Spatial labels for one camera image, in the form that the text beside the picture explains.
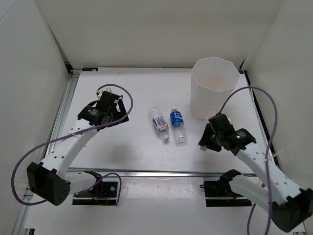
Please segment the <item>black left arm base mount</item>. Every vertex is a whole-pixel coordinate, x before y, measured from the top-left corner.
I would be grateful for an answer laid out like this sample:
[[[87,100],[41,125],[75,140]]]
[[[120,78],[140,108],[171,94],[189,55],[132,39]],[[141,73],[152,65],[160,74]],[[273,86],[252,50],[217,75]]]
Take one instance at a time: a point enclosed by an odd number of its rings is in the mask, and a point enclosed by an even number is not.
[[[104,176],[87,170],[85,173],[95,179],[91,189],[74,193],[72,205],[76,206],[117,206],[120,201],[122,179],[119,174],[110,172]]]

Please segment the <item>aluminium left table rail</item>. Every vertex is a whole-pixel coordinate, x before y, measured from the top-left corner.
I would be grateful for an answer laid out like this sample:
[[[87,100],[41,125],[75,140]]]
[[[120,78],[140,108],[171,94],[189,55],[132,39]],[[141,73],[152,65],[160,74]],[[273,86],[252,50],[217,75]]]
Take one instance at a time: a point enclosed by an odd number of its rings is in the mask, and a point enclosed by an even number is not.
[[[74,92],[78,83],[80,71],[73,70],[69,75],[69,80],[66,84],[55,123],[52,129],[50,140],[54,140],[62,135],[65,121],[69,112],[70,104],[74,96]]]

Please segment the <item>blue corner label left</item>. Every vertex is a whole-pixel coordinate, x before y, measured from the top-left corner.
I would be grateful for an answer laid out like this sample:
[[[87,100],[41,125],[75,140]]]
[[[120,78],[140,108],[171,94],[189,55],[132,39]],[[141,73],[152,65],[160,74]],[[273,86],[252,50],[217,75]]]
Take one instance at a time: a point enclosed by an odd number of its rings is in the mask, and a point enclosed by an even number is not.
[[[95,72],[95,71],[98,71],[98,67],[83,67],[82,71]]]

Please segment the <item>clear crushed unlabelled bottle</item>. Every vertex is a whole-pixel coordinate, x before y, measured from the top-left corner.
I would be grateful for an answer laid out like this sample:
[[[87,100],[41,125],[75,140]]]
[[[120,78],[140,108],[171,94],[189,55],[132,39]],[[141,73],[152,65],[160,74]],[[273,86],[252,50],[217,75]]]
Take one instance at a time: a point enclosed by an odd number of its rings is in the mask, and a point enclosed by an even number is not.
[[[212,118],[216,114],[216,109],[213,107],[206,116],[206,126],[204,128],[202,137],[198,143],[200,146],[201,151],[206,151],[207,149],[213,149],[216,145],[215,137],[214,137],[214,131],[212,129],[212,126],[209,122],[209,119]]]

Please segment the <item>clear bottle orange-blue label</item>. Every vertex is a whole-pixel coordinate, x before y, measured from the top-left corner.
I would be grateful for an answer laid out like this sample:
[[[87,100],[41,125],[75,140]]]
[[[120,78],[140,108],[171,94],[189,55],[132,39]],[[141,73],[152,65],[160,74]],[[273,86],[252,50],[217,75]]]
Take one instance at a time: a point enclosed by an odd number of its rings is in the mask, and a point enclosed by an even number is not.
[[[158,107],[152,107],[148,110],[149,120],[152,123],[154,131],[157,137],[164,143],[167,143],[170,139],[169,136],[169,126]]]

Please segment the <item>white octagonal bin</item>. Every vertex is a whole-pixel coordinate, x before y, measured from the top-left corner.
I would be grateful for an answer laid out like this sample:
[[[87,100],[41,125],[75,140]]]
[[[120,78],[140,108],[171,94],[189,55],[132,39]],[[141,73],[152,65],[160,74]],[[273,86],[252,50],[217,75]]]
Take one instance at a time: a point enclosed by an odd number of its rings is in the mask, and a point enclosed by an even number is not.
[[[234,64],[219,57],[200,59],[191,70],[190,112],[206,119],[218,111],[233,92],[240,73]]]

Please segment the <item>clear bottle blue label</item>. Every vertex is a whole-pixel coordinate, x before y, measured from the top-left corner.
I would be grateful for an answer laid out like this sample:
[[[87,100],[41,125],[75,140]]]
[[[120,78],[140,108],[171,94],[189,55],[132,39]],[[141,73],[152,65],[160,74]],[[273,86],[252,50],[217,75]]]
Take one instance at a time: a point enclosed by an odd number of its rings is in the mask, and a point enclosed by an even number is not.
[[[176,145],[184,145],[187,141],[184,120],[181,112],[175,106],[171,107],[170,120],[174,131]]]

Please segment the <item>aluminium front table rail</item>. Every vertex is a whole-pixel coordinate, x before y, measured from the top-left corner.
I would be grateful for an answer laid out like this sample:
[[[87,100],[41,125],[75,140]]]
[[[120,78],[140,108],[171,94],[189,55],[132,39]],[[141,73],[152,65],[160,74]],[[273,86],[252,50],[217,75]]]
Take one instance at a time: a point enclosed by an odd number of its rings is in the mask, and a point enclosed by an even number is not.
[[[98,173],[115,172],[123,177],[219,177],[221,172],[192,172],[192,171],[161,171],[161,170],[130,170],[130,169],[108,169],[108,168],[77,168],[70,167],[68,172],[95,171]]]

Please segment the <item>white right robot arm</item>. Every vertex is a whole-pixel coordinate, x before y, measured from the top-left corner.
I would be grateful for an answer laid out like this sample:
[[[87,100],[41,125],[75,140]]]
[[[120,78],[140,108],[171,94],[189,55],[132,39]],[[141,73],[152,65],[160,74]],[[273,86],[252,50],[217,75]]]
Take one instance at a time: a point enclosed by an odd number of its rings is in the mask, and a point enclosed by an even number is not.
[[[266,212],[272,209],[272,222],[286,233],[312,216],[312,189],[302,189],[274,163],[267,161],[253,135],[244,128],[235,130],[226,115],[216,114],[208,120],[199,146],[215,152],[230,151],[265,185],[262,188],[232,169],[222,174],[217,181],[203,184],[202,187],[211,197],[238,194]]]

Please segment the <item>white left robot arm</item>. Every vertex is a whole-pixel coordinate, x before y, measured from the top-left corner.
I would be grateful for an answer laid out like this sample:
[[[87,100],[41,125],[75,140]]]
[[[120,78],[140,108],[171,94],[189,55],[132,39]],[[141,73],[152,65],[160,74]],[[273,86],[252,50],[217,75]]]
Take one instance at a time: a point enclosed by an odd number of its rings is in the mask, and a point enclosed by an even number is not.
[[[102,192],[100,174],[87,170],[84,173],[67,172],[73,160],[100,130],[127,122],[123,96],[103,91],[99,100],[85,106],[69,132],[53,152],[38,164],[27,167],[30,190],[55,206],[62,204],[68,195],[87,191],[92,196]]]

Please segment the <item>aluminium table rail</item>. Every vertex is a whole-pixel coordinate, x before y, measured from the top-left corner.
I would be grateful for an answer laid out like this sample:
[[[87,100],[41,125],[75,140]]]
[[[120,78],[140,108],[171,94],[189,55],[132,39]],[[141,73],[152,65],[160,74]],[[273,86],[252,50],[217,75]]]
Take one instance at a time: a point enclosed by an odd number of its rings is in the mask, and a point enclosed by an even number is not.
[[[78,83],[80,71],[73,70],[69,75],[69,80],[66,84],[55,123],[52,129],[50,140],[54,140],[62,135],[65,121],[69,112],[70,104],[74,96],[74,92]]]
[[[130,170],[130,169],[108,169],[108,168],[77,168],[70,167],[68,172],[95,171],[98,173],[115,172],[123,177],[219,177],[221,172],[192,172],[192,171],[161,171],[161,170]]]

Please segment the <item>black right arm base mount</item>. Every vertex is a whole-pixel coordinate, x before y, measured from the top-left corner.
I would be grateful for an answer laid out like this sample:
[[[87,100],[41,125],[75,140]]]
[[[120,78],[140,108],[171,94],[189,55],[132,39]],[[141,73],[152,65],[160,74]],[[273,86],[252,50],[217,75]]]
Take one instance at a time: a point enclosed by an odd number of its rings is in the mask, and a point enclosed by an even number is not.
[[[200,185],[204,190],[206,207],[250,207],[252,202],[240,194],[227,191],[218,181],[204,181]]]

